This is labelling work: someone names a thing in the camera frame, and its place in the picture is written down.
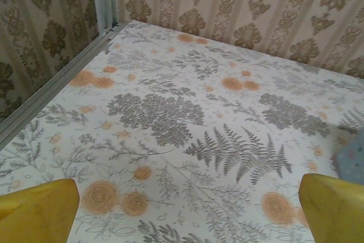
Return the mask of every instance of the floral wallpaper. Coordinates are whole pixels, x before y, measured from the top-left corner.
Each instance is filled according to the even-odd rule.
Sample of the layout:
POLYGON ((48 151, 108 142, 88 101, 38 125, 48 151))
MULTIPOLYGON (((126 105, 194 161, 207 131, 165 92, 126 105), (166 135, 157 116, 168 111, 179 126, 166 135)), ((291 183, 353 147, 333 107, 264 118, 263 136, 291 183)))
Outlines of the floral wallpaper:
POLYGON ((133 21, 0 151, 0 194, 72 178, 69 242, 314 242, 297 192, 364 80, 133 21))
POLYGON ((94 0, 0 0, 0 120, 97 35, 94 0))
POLYGON ((139 20, 364 78, 364 0, 118 0, 139 20))

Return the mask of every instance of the yellow object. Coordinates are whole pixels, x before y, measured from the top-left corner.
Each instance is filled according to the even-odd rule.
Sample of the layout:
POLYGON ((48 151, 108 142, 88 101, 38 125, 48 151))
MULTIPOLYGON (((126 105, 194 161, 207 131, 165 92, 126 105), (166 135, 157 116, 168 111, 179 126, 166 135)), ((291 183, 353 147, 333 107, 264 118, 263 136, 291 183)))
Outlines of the yellow object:
POLYGON ((72 179, 0 196, 0 242, 65 243, 79 201, 72 179))
POLYGON ((306 174, 299 198, 316 243, 364 242, 364 186, 306 174))

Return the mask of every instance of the floor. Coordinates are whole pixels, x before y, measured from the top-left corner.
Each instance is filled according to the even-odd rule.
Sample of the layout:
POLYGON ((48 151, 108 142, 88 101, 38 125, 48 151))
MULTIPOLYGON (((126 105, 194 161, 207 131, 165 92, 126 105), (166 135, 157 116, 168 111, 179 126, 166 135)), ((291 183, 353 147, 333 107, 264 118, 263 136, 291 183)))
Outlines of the floor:
POLYGON ((73 178, 69 242, 314 242, 364 81, 131 22, 1 152, 0 193, 73 178))

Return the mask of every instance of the beige patterned wall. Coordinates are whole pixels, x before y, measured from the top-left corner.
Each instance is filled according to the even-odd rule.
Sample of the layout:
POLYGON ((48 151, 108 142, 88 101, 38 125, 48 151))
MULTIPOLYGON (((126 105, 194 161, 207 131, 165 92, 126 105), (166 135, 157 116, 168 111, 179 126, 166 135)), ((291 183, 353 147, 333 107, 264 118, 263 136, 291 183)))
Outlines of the beige patterned wall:
POLYGON ((119 17, 364 78, 364 0, 119 0, 119 17))
POLYGON ((0 120, 97 35, 94 0, 0 0, 0 120))

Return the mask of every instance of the blue fabric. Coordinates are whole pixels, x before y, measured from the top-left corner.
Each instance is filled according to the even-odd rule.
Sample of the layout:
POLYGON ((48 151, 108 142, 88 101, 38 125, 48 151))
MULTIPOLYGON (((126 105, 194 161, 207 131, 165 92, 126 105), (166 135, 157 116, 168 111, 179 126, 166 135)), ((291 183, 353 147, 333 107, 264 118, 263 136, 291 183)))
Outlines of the blue fabric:
POLYGON ((356 139, 336 155, 334 161, 341 179, 364 185, 364 127, 356 139))

